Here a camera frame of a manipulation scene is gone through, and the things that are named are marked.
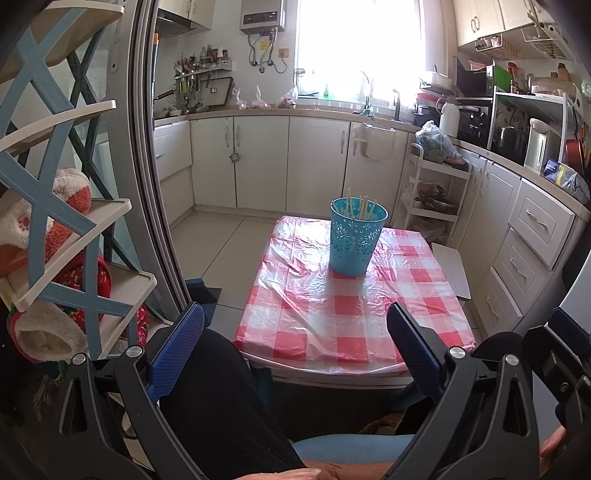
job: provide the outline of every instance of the kitchen counter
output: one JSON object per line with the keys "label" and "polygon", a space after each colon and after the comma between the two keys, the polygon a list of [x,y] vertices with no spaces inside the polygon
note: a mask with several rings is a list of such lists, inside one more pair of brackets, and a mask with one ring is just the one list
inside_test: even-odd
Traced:
{"label": "kitchen counter", "polygon": [[415,133],[420,129],[414,125],[408,125],[403,122],[397,122],[387,118],[376,117],[372,120],[367,116],[355,115],[345,111],[324,110],[320,108],[306,108],[298,107],[295,109],[289,108],[267,108],[267,109],[247,109],[238,110],[236,108],[222,108],[219,110],[212,110],[205,113],[191,113],[188,115],[174,116],[171,118],[162,118],[154,122],[155,127],[162,125],[170,125],[183,120],[201,120],[205,118],[220,118],[226,116],[259,116],[259,115],[274,115],[274,116],[303,116],[309,118],[323,118],[326,120],[343,120],[345,122],[362,122],[373,125],[379,128],[394,128],[396,130],[403,130],[405,132]]}
{"label": "kitchen counter", "polygon": [[[345,109],[342,110],[343,111],[339,111],[339,109],[328,110],[322,108],[314,108],[307,105],[298,106],[295,109],[269,108],[238,110],[234,107],[221,107],[219,109],[211,110],[205,113],[192,113],[188,115],[159,119],[154,122],[154,126],[161,127],[163,125],[175,124],[186,120],[224,118],[229,116],[238,117],[268,115],[299,116],[328,120],[342,120],[346,122],[363,122],[379,128],[394,128],[396,130],[402,130],[412,134],[420,130],[418,127],[415,127],[414,125],[409,125],[403,122],[397,122],[388,118],[380,118],[377,116],[375,119],[372,120],[369,117],[349,113],[347,111],[344,111]],[[520,175],[521,177],[527,179],[528,181],[535,184],[545,192],[552,195],[559,202],[561,202],[563,205],[572,210],[572,212],[575,213],[575,215],[582,218],[585,222],[591,221],[591,212],[587,208],[585,208],[578,200],[571,197],[568,193],[559,188],[557,185],[541,177],[536,172],[526,167],[522,167],[521,165],[518,165],[517,163],[514,163],[511,160],[508,160],[505,157],[501,157],[500,155],[490,152],[484,148],[460,141],[456,138],[452,138],[452,143],[457,147],[465,148],[474,153],[477,153],[478,155],[488,158],[489,160],[498,163],[499,165],[507,168],[508,170],[517,173],[517,175]]]}
{"label": "kitchen counter", "polygon": [[572,210],[572,212],[575,215],[582,218],[585,222],[589,222],[591,220],[591,212],[587,210],[577,199],[571,197],[563,189],[558,187],[558,185],[546,180],[544,177],[540,176],[535,171],[530,170],[527,167],[522,167],[521,165],[518,165],[517,163],[505,157],[501,157],[496,153],[486,150],[485,148],[477,147],[476,145],[463,142],[461,140],[458,140],[457,138],[452,138],[452,143],[457,147],[465,148],[466,150],[474,152],[482,157],[488,158],[489,160],[495,163],[498,163],[499,165],[505,167],[507,170],[511,170],[514,173],[517,173],[517,175],[525,178],[537,187],[544,190],[546,193],[552,195],[552,197],[554,197],[560,203]]}

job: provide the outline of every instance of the black pants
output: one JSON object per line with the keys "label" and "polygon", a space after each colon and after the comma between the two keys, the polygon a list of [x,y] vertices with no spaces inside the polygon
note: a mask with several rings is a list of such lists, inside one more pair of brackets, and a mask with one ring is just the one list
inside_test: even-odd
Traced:
{"label": "black pants", "polygon": [[[498,361],[508,353],[522,358],[516,333],[485,340],[473,356]],[[432,408],[429,402],[409,409],[399,434],[417,432]],[[305,467],[258,397],[240,352],[213,330],[204,330],[173,392],[160,400],[160,409],[210,480]]]}

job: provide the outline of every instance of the hand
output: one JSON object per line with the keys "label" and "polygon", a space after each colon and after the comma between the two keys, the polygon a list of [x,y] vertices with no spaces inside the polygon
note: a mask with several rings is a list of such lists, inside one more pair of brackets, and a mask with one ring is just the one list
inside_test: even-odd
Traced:
{"label": "hand", "polygon": [[544,475],[552,465],[552,457],[557,452],[565,434],[566,429],[563,426],[559,427],[540,447],[540,476]]}
{"label": "hand", "polygon": [[281,473],[253,473],[238,480],[315,480],[320,475],[318,468],[300,468]]}

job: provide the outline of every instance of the kitchen utensil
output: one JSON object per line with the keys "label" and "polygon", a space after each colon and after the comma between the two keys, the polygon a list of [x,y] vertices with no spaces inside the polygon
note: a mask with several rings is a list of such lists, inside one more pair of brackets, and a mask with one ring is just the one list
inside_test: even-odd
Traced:
{"label": "kitchen utensil", "polygon": [[525,165],[542,172],[549,159],[557,160],[560,156],[560,135],[551,126],[536,118],[530,119],[530,125]]}
{"label": "kitchen utensil", "polygon": [[573,107],[574,117],[574,138],[569,138],[566,141],[566,164],[572,168],[576,173],[585,177],[584,174],[584,151],[583,143],[579,139],[579,123],[577,121],[577,114]]}

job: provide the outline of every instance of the window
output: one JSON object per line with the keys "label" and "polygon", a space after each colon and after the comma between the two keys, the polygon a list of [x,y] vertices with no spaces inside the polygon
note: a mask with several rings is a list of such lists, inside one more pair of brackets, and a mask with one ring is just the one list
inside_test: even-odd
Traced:
{"label": "window", "polygon": [[424,70],[419,0],[300,0],[296,68],[301,93],[411,105]]}

